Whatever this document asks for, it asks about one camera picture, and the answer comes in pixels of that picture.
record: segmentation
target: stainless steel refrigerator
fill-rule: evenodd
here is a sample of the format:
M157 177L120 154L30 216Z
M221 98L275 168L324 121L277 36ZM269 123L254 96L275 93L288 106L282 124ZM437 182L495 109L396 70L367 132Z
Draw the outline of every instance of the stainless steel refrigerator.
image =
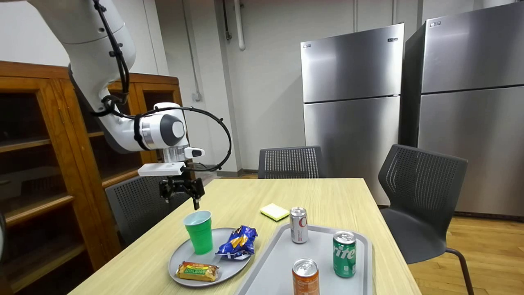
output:
M398 142L405 24L301 42L306 144L324 177L364 177L390 203L378 170Z
M431 18L405 60L406 142L470 160L457 209L524 216L524 3Z

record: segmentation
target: chair backrest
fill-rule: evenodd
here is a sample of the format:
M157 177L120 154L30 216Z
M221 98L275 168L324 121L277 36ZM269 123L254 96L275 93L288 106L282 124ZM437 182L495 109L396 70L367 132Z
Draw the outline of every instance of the chair backrest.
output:
M426 221L445 241L467 165L465 159L395 144L378 180L391 208Z
M164 201L161 180L161 177L134 177L105 188L125 245L177 208Z
M259 178L318 178L321 147L260 149Z

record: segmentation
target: wooden floor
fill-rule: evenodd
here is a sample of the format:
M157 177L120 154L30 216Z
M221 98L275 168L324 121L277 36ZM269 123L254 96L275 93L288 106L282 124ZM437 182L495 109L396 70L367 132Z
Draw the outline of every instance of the wooden floor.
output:
M524 295L524 223L454 218L447 245L465 255L477 295ZM467 293L452 254L409 268L424 295Z

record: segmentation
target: green cup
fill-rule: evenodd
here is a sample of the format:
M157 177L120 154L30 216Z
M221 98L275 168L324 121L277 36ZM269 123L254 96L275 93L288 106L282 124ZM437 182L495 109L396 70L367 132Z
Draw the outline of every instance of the green cup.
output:
M195 254L206 254L213 249L211 211L193 211L183 218Z

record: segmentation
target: office chair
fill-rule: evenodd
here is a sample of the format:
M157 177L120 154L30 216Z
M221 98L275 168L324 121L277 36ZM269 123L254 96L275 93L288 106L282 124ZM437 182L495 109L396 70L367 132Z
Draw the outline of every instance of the office chair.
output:
M259 178L318 178L321 147L260 149Z
M165 203L159 188L161 180L161 177L134 177L105 188L123 245L143 236L187 200Z
M467 290L473 293L465 257L445 245L445 231L465 170L463 159L395 144L378 172L378 180L391 201L382 214L406 262L423 262L444 252L455 254Z

